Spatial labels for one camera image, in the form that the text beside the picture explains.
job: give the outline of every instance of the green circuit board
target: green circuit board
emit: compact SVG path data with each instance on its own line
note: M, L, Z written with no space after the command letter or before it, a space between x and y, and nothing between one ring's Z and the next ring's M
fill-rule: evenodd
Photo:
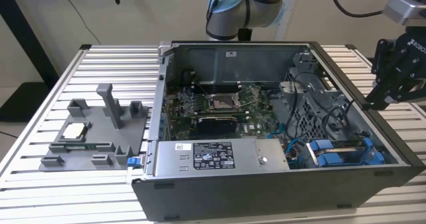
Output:
M236 100L234 103L229 102L229 97ZM234 117L237 119L236 132L216 135L217 139L242 137L264 139L270 132L278 130L280 124L272 111L266 92L254 85L242 87L236 94L218 94L213 98L197 94L193 96L193 102L191 107L187 106L185 101L177 101L169 105L172 140L193 139L191 133L197 131L195 123L202 117Z

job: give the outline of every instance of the warning label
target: warning label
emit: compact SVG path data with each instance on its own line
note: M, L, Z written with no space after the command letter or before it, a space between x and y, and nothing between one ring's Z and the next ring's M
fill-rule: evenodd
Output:
M193 168L197 170L236 168L232 143L195 143Z

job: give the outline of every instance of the slotted metal platform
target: slotted metal platform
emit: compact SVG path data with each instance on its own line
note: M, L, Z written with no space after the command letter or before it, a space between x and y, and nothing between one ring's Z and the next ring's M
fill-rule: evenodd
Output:
M364 94L372 90L370 63L357 50L324 46ZM73 98L103 105L99 83L113 83L123 105L140 100L153 105L159 56L156 46L93 46L79 51L40 110L0 163L0 224L143 223L148 224L127 179L127 171L39 172L68 116ZM426 114L417 105L393 104L381 112L418 157L426 162ZM149 122L144 137L148 136ZM426 223L426 172L404 187L381 191L356 210L310 212L185 223L392 224Z

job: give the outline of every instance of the black cable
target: black cable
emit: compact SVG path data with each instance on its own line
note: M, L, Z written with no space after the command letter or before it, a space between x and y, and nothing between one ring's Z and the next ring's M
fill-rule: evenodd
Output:
M349 104L348 104L348 107L346 107L346 109L345 109L345 113L348 113L349 112L349 109L352 108L352 105L353 105L353 103L354 103L354 99L349 102Z
M7 136L11 136L11 137L13 137L13 138L17 138L17 136L12 135L11 133L5 133L5 132L3 132L3 131L0 131L0 133L4 134L4 135L7 135Z
M350 131L350 129L352 129L352 124L350 124L350 122L349 122L349 118L348 118L345 109L344 109L341 106L334 106L334 107L330 109L329 113L328 113L328 114L325 115L325 117L322 118L322 122L321 122L322 129L324 129L326 135L328 135L328 136L330 137L330 139L333 139L333 140L336 140L336 137L334 137L334 136L330 134L330 132L328 131L326 124L328 124L329 119L330 119L330 116L333 115L333 112L334 112L336 110L340 110L340 111L341 111L341 114L342 114L342 116L344 116L344 120L345 120L345 122L346 122L346 128L348 128L348 130Z
M356 13L350 13L341 5L341 3L338 2L338 0L333 0L337 8L340 9L340 11L346 14L348 16L353 17L353 18L365 18L365 17L372 17L372 16L376 16L376 15L380 15L384 13L384 10L381 11L376 11L376 12L372 12L372 13L361 13L361 14L356 14Z
M218 5L218 1L220 1L220 0L213 0L213 4L212 4L212 6L210 6L210 8L209 8L210 10L209 10L209 14L208 14L206 22L205 22L205 24L206 24L206 26L205 26L205 32L208 32L208 24L209 24L212 15L213 15L213 10L214 10L214 8L216 8L217 5Z
M208 3L208 8L206 8L208 10L206 10L206 13L205 13L205 17L206 17L205 19L208 19L208 17L209 17L209 12L210 12L210 8L212 8L212 1L213 0L209 0L209 3Z
M97 43L101 45L101 42L100 42L99 38L96 37L96 35L93 34L92 30L91 30L91 29L89 29L89 27L87 26L85 19L83 18L83 16L81 16L81 14L80 14L80 12L79 12L79 10L77 10L77 8L76 8L75 4L72 3L72 1L71 1L71 0L68 0L68 2L69 2L69 4L72 5L72 7L73 7L75 11L77 12L77 14L79 14L79 16L80 16L80 19L81 19L81 21L83 21L83 24L85 25L85 28L88 29L88 31L89 31L89 32L91 32L91 34L93 35L93 37L95 37L95 39L96 39Z
M289 118L288 118L288 120L286 120L286 123L285 123L285 134L286 134L286 136L290 138L290 140L293 140L294 139L294 137L293 136L290 136L290 134L289 134L289 126L290 126L290 121L292 121L292 119L293 119L293 116L294 116L294 112L296 112L296 108L297 108L297 105L298 105L298 89L296 88L296 78L297 78L297 76L294 77L294 79L293 79L293 86L294 86L294 98L293 98L293 107L292 107L292 111L290 111L290 116L289 116Z

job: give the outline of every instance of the white wall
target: white wall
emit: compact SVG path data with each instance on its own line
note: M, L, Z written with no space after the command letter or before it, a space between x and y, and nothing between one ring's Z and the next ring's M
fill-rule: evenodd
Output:
M67 0L16 0L52 63L65 69L77 48L95 44ZM72 0L103 44L159 44L161 40L205 40L209 0ZM253 39L273 40L274 27Z
M0 16L0 87L41 81L36 68Z
M384 9L389 0L340 0L352 13L366 13ZM384 15L352 18L341 13L333 0L297 0L286 40L313 40L321 44L357 46L366 56L374 55L381 38L397 38L405 27Z

